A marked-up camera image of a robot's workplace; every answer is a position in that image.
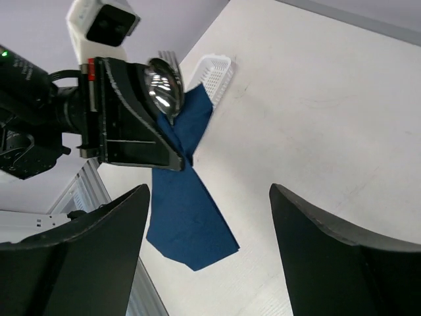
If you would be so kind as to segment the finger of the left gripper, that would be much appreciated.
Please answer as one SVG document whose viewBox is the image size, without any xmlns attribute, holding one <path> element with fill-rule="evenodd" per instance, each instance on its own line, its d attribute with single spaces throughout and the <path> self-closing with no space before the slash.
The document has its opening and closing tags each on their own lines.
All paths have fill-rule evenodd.
<svg viewBox="0 0 421 316">
<path fill-rule="evenodd" d="M 145 69 L 100 59 L 100 162 L 181 171 L 183 155 L 157 122 L 161 112 L 149 98 Z"/>
</svg>

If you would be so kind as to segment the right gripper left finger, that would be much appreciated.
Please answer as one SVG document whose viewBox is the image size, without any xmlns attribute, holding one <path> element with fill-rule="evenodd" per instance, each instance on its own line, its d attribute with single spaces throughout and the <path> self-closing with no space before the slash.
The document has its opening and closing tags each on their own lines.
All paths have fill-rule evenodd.
<svg viewBox="0 0 421 316">
<path fill-rule="evenodd" d="M 1 244 L 2 315 L 124 315 L 149 210 L 142 184 L 18 243 Z"/>
</svg>

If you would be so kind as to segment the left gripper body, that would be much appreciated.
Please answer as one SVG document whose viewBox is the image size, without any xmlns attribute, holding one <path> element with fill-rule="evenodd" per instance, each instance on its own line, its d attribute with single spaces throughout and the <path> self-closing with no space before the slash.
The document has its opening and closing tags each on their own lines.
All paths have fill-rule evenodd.
<svg viewBox="0 0 421 316">
<path fill-rule="evenodd" d="M 78 70 L 60 70 L 54 73 L 54 81 L 75 78 L 75 86 L 60 87 L 54 97 L 54 128 L 60 132 L 78 134 L 82 138 L 78 146 L 83 158 L 98 158 L 100 154 L 101 128 L 97 104 L 97 70 L 101 57 L 89 58 Z"/>
</svg>

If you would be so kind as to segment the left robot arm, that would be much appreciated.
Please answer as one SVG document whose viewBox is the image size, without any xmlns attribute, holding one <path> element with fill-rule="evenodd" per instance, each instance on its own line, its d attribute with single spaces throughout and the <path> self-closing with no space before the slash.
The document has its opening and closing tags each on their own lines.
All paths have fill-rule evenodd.
<svg viewBox="0 0 421 316">
<path fill-rule="evenodd" d="M 110 57 L 49 74 L 1 48 L 1 170 L 25 180 L 69 155 L 77 134 L 84 159 L 180 171 L 184 158 L 158 124 L 146 66 Z"/>
</svg>

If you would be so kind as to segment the wooden handle spoon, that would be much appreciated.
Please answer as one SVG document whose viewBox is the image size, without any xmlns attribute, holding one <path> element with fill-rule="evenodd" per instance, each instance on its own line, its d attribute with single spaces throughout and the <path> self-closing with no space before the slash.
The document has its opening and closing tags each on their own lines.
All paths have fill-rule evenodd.
<svg viewBox="0 0 421 316">
<path fill-rule="evenodd" d="M 145 85 L 149 98 L 174 125 L 184 105 L 184 83 L 180 75 L 165 60 L 155 57 L 148 61 Z"/>
</svg>

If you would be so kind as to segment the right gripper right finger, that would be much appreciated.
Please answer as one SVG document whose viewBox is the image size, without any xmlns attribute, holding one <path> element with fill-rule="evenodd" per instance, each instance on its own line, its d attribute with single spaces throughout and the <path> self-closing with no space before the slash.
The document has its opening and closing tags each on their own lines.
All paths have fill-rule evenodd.
<svg viewBox="0 0 421 316">
<path fill-rule="evenodd" d="M 294 315 L 419 315 L 420 246 L 372 232 L 273 184 L 269 198 Z"/>
</svg>

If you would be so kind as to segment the small white basket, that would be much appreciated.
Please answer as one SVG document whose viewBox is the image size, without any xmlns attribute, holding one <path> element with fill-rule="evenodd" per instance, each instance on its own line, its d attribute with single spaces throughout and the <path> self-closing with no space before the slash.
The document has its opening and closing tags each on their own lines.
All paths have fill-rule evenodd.
<svg viewBox="0 0 421 316">
<path fill-rule="evenodd" d="M 225 55 L 206 54 L 196 64 L 187 90 L 203 85 L 213 106 L 216 107 L 233 77 L 234 64 L 231 58 Z"/>
</svg>

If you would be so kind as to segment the blue paper napkin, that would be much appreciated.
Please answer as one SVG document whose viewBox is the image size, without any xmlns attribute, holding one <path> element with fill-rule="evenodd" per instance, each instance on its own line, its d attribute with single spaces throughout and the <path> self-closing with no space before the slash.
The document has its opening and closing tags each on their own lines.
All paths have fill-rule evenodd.
<svg viewBox="0 0 421 316">
<path fill-rule="evenodd" d="M 174 124 L 158 118 L 159 127 L 184 158 L 182 171 L 152 170 L 151 216 L 146 239 L 164 257 L 192 271 L 208 267 L 239 250 L 232 231 L 206 186 L 193 169 L 193 154 L 213 113 L 199 84 L 186 93 Z"/>
</svg>

